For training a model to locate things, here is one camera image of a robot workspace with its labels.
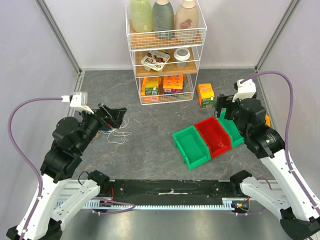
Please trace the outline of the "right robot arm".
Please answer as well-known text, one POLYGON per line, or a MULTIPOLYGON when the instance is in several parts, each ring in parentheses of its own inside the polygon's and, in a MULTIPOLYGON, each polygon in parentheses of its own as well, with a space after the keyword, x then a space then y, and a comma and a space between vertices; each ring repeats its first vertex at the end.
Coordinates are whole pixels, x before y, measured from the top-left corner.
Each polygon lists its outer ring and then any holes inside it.
POLYGON ((233 95, 218 95, 215 112, 233 121, 246 147, 269 169, 281 187, 281 196, 242 170, 233 176, 229 191, 235 197, 252 197, 277 217, 284 232, 293 240, 309 239, 320 231, 320 200, 305 182, 280 134, 266 124, 266 109, 252 98, 233 99, 233 95))

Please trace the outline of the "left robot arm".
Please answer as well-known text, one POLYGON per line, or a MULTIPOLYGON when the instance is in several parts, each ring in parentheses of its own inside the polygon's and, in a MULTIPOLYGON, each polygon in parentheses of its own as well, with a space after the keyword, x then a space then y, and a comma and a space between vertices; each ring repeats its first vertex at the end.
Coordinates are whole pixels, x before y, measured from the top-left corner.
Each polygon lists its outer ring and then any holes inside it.
POLYGON ((75 117, 62 118, 53 131, 53 142, 44 157, 38 178, 37 191, 20 224, 7 230, 11 240, 58 240, 71 219, 96 196, 110 191, 110 178, 95 170, 61 206, 58 198, 81 163, 82 155, 99 131, 118 129, 127 112, 99 104, 93 112, 82 112, 82 121, 75 117))

